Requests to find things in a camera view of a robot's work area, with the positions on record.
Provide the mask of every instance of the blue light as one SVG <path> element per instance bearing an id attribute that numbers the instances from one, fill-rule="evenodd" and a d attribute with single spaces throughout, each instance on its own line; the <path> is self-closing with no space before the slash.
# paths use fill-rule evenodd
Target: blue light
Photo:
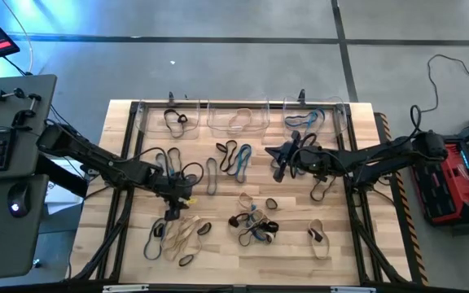
<path id="1" fill-rule="evenodd" d="M 468 163 L 468 160 L 466 160 L 466 156 L 464 155 L 464 151 L 461 151 L 461 156 L 462 156 L 462 160 L 464 161 L 464 164 L 466 165 L 466 168 L 469 168 L 469 163 Z"/>

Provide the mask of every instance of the gray desk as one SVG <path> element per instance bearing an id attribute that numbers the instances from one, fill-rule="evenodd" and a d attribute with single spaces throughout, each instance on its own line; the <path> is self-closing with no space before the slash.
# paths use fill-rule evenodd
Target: gray desk
<path id="1" fill-rule="evenodd" d="M 44 129 L 44 120 L 50 111 L 56 81 L 55 75 L 0 78 L 0 89 L 7 93 L 11 93 L 14 88 L 19 87 L 25 94 L 42 96 L 42 101 L 35 105 L 36 116 L 25 122 L 27 126 L 32 127 L 32 132 L 36 134 L 41 134 Z M 10 127 L 14 115 L 20 110 L 29 109 L 31 103 L 32 100 L 29 98 L 16 97 L 9 97 L 6 102 L 0 101 L 0 126 Z M 27 177 L 34 173 L 39 155 L 35 145 L 36 141 L 36 135 L 18 131 L 9 168 L 7 171 L 0 172 L 0 179 Z"/>
<path id="2" fill-rule="evenodd" d="M 14 218 L 7 207 L 8 190 L 18 181 L 0 181 L 0 278 L 24 275 L 32 267 L 48 176 L 26 179 L 30 185 L 31 209 L 22 218 Z"/>

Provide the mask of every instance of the clear plastic bin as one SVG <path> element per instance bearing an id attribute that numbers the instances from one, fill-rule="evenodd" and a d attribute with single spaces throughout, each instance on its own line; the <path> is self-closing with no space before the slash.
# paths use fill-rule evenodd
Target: clear plastic bin
<path id="1" fill-rule="evenodd" d="M 269 100 L 236 103 L 208 101 L 208 127 L 215 138 L 261 138 L 270 125 Z"/>
<path id="2" fill-rule="evenodd" d="M 302 136 L 308 133 L 335 137 L 347 129 L 347 113 L 340 97 L 310 99 L 302 106 L 297 98 L 283 100 L 283 136 L 290 138 L 297 130 Z"/>
<path id="3" fill-rule="evenodd" d="M 175 112 L 164 115 L 169 109 Z M 142 122 L 143 116 L 146 116 L 145 123 Z M 136 128 L 147 138 L 157 139 L 197 139 L 199 122 L 199 100 L 175 100 L 172 107 L 167 103 L 144 103 L 141 100 L 135 116 Z"/>

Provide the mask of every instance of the concrete floor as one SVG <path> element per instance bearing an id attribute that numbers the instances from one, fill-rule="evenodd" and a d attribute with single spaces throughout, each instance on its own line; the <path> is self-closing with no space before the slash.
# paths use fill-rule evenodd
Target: concrete floor
<path id="1" fill-rule="evenodd" d="M 388 116 L 394 136 L 407 135 L 410 105 L 434 104 L 427 60 L 442 53 L 469 67 L 469 0 L 334 1 L 343 30 L 335 26 L 331 0 L 7 1 L 33 34 L 33 73 L 59 77 L 54 105 L 93 142 L 110 99 L 165 98 L 170 90 L 190 98 L 283 99 L 305 88 L 307 98 L 372 103 Z M 0 25 L 23 39 L 1 1 Z M 69 42 L 56 35 L 70 35 Z M 359 41 L 374 45 L 354 45 Z M 22 51 L 10 59 L 27 68 L 28 44 L 18 44 Z M 423 116 L 421 128 L 458 133 L 469 120 L 469 76 L 443 59 L 432 68 L 440 106 Z M 0 59 L 0 77 L 15 75 Z M 469 235 L 454 238 L 426 224 L 408 191 L 429 282 L 469 289 Z M 77 219 L 77 210 L 71 213 Z M 51 220 L 49 229 L 75 229 L 64 222 Z M 60 280 L 72 238 L 72 232 L 42 234 L 37 254 L 48 265 L 0 286 Z M 50 254 L 45 243 L 59 250 Z"/>

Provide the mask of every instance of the butcher block table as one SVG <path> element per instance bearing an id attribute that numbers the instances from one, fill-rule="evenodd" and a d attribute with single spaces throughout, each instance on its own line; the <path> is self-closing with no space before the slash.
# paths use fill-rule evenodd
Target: butcher block table
<path id="1" fill-rule="evenodd" d="M 99 145 L 119 155 L 125 137 L 125 129 L 129 117 L 132 101 L 112 100 L 109 104 L 103 133 Z M 353 127 L 357 139 L 357 147 L 370 147 L 379 143 L 378 131 L 375 124 L 372 106 L 369 103 L 349 104 Z M 149 123 L 164 132 L 164 108 L 150 112 Z M 162 147 L 166 151 L 177 147 L 182 153 L 182 165 L 198 162 L 206 168 L 206 160 L 213 157 L 220 164 L 224 154 L 217 150 L 217 142 L 225 144 L 228 135 L 215 135 L 208 127 L 208 109 L 199 109 L 198 129 L 194 130 L 196 138 L 175 139 L 163 137 L 160 133 L 146 133 L 142 149 Z M 200 184 L 194 186 L 192 198 L 196 199 L 187 210 L 182 210 L 181 218 L 185 216 L 200 216 L 204 222 L 212 223 L 208 234 L 201 237 L 202 250 L 186 267 L 178 266 L 175 261 L 168 261 L 162 256 L 158 260 L 147 260 L 142 250 L 150 234 L 154 221 L 164 216 L 165 203 L 156 198 L 149 191 L 136 189 L 129 228 L 125 241 L 124 257 L 121 266 L 120 283 L 175 283 L 175 284 L 251 284 L 251 285 L 358 285 L 356 259 L 354 256 L 353 239 L 350 232 L 348 208 L 345 199 L 342 178 L 336 178 L 333 186 L 327 192 L 323 202 L 315 203 L 309 197 L 315 180 L 306 174 L 291 179 L 286 171 L 282 183 L 273 179 L 274 169 L 270 167 L 271 156 L 265 147 L 278 147 L 289 140 L 283 135 L 283 111 L 270 110 L 270 125 L 262 136 L 242 135 L 235 140 L 240 148 L 247 143 L 252 146 L 245 183 L 240 184 L 233 177 L 217 170 L 217 193 L 208 195 L 206 192 L 207 173 Z M 327 119 L 327 127 L 334 127 Z M 129 157 L 133 156 L 135 141 L 139 128 L 143 125 L 134 123 L 134 131 L 130 143 Z M 346 149 L 349 150 L 347 132 L 344 132 Z M 319 135 L 318 142 L 325 148 L 337 149 L 335 135 L 325 133 Z M 156 151 L 146 153 L 141 160 L 155 163 Z M 199 169 L 190 167 L 186 174 L 199 174 Z M 328 187 L 329 181 L 322 182 L 316 189 L 320 195 Z M 90 183 L 88 192 L 104 187 L 101 178 Z M 377 184 L 379 190 L 389 197 L 392 192 L 389 186 Z M 84 203 L 81 221 L 77 230 L 75 243 L 71 254 L 73 274 L 81 271 L 90 260 L 103 241 L 110 209 L 112 189 L 102 191 Z M 265 209 L 265 200 L 273 198 L 278 203 L 278 209 L 265 210 L 272 221 L 279 223 L 279 232 L 271 244 L 264 244 L 253 240 L 248 247 L 242 247 L 238 237 L 230 232 L 227 220 L 241 213 L 238 205 L 240 193 L 245 192 L 255 199 L 258 208 Z M 397 272 L 410 280 L 410 271 L 405 254 L 405 247 L 401 238 L 396 209 L 381 195 L 368 192 L 368 202 L 375 241 L 388 258 Z M 121 196 L 117 218 L 122 211 L 125 192 Z M 318 260 L 314 257 L 311 238 L 307 234 L 308 223 L 313 219 L 320 219 L 324 231 L 330 239 L 330 257 Z M 149 253 L 156 255 L 158 239 L 151 243 Z M 107 272 L 112 270 L 115 259 L 117 240 L 115 241 L 107 261 Z M 190 240 L 189 248 L 193 248 L 196 239 Z M 366 271 L 372 276 L 370 253 L 363 243 Z M 325 247 L 319 247 L 321 254 Z"/>

